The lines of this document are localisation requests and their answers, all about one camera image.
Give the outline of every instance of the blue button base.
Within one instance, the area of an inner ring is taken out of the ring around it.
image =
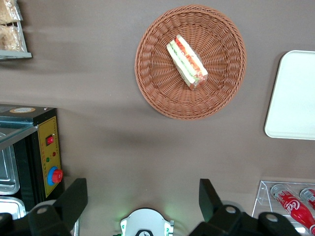
[[[54,166],[50,169],[50,171],[48,172],[48,176],[47,176],[47,182],[50,186],[53,186],[55,183],[53,182],[53,173],[55,170],[57,170],[58,167]]]

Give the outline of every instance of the coca-cola logo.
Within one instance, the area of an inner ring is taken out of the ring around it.
[[[298,200],[292,200],[284,206],[287,213],[291,214],[292,210],[298,210],[300,208],[300,202]]]

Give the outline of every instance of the red knob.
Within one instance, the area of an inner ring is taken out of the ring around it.
[[[63,178],[63,171],[60,169],[56,169],[53,172],[53,177],[52,177],[53,183],[60,183],[62,178]]]

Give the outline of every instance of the wrapped sandwich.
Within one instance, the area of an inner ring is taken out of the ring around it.
[[[0,25],[0,50],[24,51],[17,27]]]
[[[206,83],[208,72],[183,37],[177,35],[166,47],[183,80],[191,90],[196,90]]]
[[[22,16],[17,0],[0,0],[0,24],[5,25],[21,20]]]

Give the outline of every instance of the brown table surface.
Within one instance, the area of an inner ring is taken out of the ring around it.
[[[88,180],[81,235],[120,232],[139,207],[187,235],[200,221],[200,178],[252,213],[259,181],[314,182],[315,143],[272,139],[264,124],[281,57],[315,51],[314,0],[20,0],[33,59],[0,62],[1,103],[57,107],[66,183]],[[239,28],[247,72],[235,98],[199,121],[166,118],[143,98],[134,57],[165,11],[198,3]]]

